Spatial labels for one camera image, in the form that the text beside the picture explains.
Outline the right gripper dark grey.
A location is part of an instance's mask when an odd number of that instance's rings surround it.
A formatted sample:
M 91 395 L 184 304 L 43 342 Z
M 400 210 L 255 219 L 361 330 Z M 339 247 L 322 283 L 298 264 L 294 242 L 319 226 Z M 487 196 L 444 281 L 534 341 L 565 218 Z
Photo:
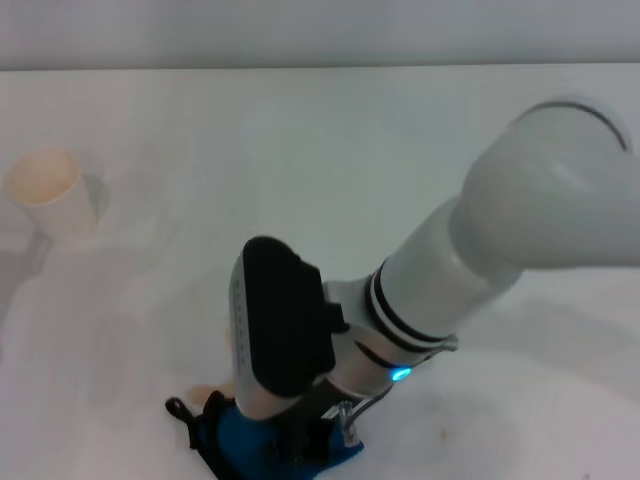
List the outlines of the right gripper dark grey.
M 320 464 L 324 451 L 331 451 L 331 435 L 338 425 L 335 419 L 323 419 L 333 407 L 347 402 L 355 407 L 361 398 L 344 393 L 328 380 L 312 386 L 302 398 L 278 416 L 274 433 L 274 451 L 291 451 L 295 464 Z

